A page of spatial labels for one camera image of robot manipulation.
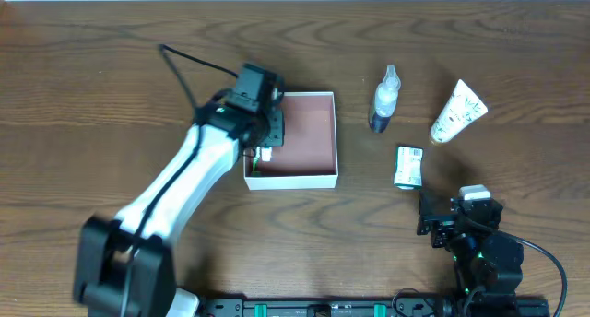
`clear bottle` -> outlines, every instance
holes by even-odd
[[[401,86],[402,82],[395,72],[395,66],[388,65],[383,82],[377,86],[375,91],[372,110],[369,114],[369,126],[375,133],[382,133],[387,128],[389,120],[394,114]]]

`tube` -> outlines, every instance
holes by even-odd
[[[478,95],[463,80],[459,80],[441,115],[432,125],[431,142],[434,145],[449,142],[470,123],[487,112],[488,108],[481,102]]]

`cardboard box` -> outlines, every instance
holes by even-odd
[[[262,176],[251,176],[252,158],[243,158],[250,190],[334,188],[338,179],[336,111],[333,92],[286,92],[283,147],[273,147]]]

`wood grain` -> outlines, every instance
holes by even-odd
[[[392,186],[399,143],[426,148],[442,194],[484,183],[501,228],[544,246],[590,314],[590,9],[586,2],[10,3],[0,11],[0,315],[80,316],[77,236],[168,163],[191,110],[156,52],[167,43],[291,90],[336,93],[335,190],[249,192],[237,166],[191,219],[179,282],[251,297],[391,296],[454,285],[448,252],[417,237],[417,196]],[[230,78],[178,61],[199,100]],[[390,127],[367,112],[387,64]],[[458,78],[490,113],[445,147],[428,129]],[[557,305],[559,274],[525,251],[519,294]]]

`green tape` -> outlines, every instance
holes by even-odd
[[[266,317],[266,305],[256,304],[254,306],[254,317]]]
[[[384,304],[375,304],[374,317],[387,317],[387,307]]]

